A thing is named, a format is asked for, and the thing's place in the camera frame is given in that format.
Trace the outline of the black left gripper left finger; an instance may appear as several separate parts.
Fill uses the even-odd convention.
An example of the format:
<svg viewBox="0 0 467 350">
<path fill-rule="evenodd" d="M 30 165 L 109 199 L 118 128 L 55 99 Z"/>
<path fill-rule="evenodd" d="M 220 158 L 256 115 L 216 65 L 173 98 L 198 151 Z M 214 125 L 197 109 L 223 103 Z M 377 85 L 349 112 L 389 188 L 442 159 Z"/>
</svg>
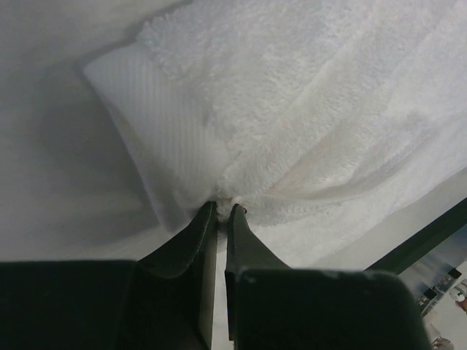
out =
<svg viewBox="0 0 467 350">
<path fill-rule="evenodd" d="M 140 260 L 1 264 L 3 349 L 209 349 L 216 205 Z"/>
</svg>

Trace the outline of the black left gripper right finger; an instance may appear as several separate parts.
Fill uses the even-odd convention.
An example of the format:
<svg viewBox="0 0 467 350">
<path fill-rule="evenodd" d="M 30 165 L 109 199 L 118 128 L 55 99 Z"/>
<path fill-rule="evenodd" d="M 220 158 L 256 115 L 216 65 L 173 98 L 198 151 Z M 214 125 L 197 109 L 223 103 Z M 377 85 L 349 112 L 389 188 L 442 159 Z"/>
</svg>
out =
<svg viewBox="0 0 467 350">
<path fill-rule="evenodd" d="M 414 299 L 383 271 L 291 268 L 235 205 L 227 224 L 228 334 L 236 349 L 429 349 Z"/>
</svg>

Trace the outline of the white terry towel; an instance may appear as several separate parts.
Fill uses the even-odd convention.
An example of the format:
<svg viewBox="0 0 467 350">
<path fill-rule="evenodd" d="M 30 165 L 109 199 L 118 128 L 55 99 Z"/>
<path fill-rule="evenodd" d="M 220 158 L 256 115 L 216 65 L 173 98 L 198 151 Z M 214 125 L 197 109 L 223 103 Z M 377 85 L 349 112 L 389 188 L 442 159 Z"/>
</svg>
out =
<svg viewBox="0 0 467 350">
<path fill-rule="evenodd" d="M 193 1 L 90 62 L 158 222 L 309 266 L 466 167 L 464 1 Z"/>
</svg>

